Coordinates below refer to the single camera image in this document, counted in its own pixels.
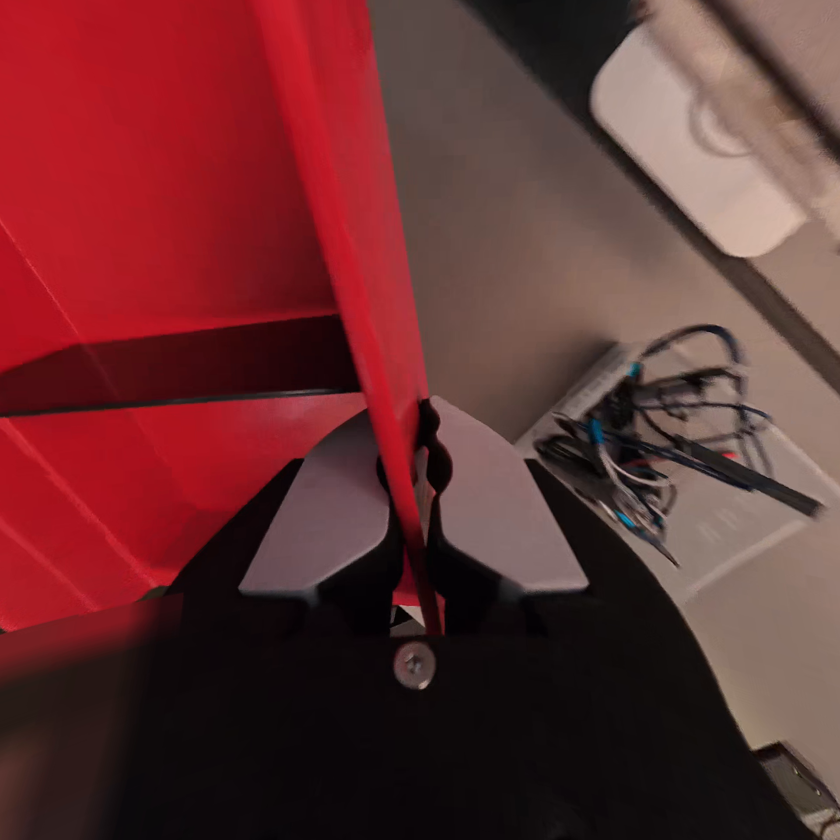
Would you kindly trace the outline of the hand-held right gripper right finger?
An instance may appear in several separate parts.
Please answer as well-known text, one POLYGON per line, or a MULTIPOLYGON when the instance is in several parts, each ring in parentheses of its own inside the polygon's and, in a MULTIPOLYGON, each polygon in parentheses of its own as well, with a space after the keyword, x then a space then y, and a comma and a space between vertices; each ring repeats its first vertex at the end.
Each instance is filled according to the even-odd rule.
POLYGON ((440 396, 420 405, 420 417, 432 494, 426 566, 446 634, 477 632, 497 609, 523 611, 533 597, 585 592, 587 576, 525 458, 440 396))

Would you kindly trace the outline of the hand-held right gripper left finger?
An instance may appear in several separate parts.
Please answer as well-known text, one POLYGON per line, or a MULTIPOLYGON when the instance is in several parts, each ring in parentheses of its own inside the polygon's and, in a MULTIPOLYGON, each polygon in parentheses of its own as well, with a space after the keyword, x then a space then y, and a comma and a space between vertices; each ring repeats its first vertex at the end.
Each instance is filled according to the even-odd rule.
POLYGON ((316 444, 268 526, 239 593, 326 607, 355 634, 386 634, 401 580, 401 525, 379 461, 366 410, 316 444))

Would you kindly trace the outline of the clear plastic bin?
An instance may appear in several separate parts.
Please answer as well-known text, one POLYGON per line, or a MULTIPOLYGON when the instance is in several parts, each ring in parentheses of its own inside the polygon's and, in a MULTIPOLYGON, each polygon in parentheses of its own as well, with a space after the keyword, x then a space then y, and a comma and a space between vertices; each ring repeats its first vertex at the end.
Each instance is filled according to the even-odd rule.
POLYGON ((679 330, 643 349, 616 344, 517 441, 567 434, 592 444, 614 488, 573 490, 626 541, 643 549, 681 600, 819 522, 838 484, 750 404, 749 372, 725 329, 679 330), (682 454, 677 437, 820 501, 808 518, 720 479, 682 454))

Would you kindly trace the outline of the red plastic bin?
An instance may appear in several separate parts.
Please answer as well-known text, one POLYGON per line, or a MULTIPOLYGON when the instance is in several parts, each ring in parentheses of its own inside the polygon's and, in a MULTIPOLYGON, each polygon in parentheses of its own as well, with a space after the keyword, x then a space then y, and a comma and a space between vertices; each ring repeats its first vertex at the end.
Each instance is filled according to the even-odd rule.
POLYGON ((170 584, 427 395, 368 2, 2 2, 2 631, 170 584))

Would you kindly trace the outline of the dark grey box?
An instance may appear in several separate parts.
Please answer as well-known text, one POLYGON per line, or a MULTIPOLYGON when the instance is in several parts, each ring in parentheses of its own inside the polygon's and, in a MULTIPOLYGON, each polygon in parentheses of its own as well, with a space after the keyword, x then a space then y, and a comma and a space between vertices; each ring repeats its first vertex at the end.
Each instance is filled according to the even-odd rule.
POLYGON ((839 838, 839 800, 803 757, 784 742, 752 751, 788 805, 816 838, 839 838))

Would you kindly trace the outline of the white monitor stand base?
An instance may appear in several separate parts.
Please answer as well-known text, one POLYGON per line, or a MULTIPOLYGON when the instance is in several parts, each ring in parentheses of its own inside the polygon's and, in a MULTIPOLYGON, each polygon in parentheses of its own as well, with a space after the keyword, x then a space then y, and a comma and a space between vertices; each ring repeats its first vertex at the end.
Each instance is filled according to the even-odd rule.
POLYGON ((595 77, 591 114, 690 222, 726 255, 765 255, 805 212, 641 24, 595 77))

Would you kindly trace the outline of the black desk mat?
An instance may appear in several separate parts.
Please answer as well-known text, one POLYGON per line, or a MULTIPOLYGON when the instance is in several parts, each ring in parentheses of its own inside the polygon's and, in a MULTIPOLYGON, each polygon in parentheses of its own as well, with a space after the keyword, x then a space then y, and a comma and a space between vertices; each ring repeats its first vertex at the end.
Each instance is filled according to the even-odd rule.
POLYGON ((635 1, 466 1, 515 57, 580 122, 595 77, 639 23, 635 1))

